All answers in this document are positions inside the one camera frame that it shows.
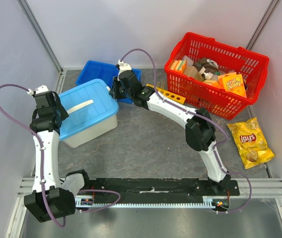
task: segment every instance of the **plastic bag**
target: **plastic bag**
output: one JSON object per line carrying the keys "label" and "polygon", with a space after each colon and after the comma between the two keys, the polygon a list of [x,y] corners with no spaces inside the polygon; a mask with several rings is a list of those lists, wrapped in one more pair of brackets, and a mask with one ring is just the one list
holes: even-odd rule
{"label": "plastic bag", "polygon": [[259,127],[257,118],[246,122],[227,124],[238,148],[245,169],[270,161],[275,154]]}

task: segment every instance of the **blue storage box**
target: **blue storage box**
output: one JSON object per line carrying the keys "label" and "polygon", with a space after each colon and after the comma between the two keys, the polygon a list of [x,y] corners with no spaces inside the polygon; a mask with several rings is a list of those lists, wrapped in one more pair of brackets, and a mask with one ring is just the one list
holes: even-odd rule
{"label": "blue storage box", "polygon": [[75,148],[117,127],[119,105],[109,87],[94,79],[59,95],[69,117],[61,127],[60,140]]}
{"label": "blue storage box", "polygon": [[[141,70],[132,69],[137,75],[138,80],[141,80]],[[118,69],[115,65],[109,63],[101,63],[97,61],[89,60],[82,72],[80,73],[78,79],[76,80],[76,85],[81,85],[83,83],[89,82],[95,78],[100,78],[111,88],[112,78],[118,76]],[[119,99],[119,102],[132,103],[130,98]]]}

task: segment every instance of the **orange box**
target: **orange box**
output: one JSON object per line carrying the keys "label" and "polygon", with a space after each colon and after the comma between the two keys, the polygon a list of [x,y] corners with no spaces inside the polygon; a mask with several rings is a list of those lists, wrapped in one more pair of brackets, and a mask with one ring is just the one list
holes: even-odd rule
{"label": "orange box", "polygon": [[242,97],[246,96],[244,81],[241,74],[236,72],[218,76],[219,86],[226,92],[232,92]]}

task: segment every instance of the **white clip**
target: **white clip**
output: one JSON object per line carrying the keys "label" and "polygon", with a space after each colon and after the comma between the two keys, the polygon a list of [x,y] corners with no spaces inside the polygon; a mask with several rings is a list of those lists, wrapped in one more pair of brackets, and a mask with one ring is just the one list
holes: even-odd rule
{"label": "white clip", "polygon": [[123,65],[124,65],[123,61],[118,60],[118,65],[119,65],[119,66],[123,66]]}
{"label": "white clip", "polygon": [[30,96],[33,96],[34,95],[34,91],[29,88],[28,91],[27,91],[27,94],[30,95]]}

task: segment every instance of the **blue lid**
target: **blue lid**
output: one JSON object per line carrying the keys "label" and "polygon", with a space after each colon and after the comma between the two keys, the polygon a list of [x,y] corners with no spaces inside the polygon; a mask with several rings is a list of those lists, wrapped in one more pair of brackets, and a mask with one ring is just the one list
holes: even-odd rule
{"label": "blue lid", "polygon": [[60,140],[65,140],[118,112],[119,105],[109,95],[106,87],[103,80],[94,79],[59,95],[66,111],[83,102],[93,100],[93,103],[70,113],[70,116],[63,121]]}

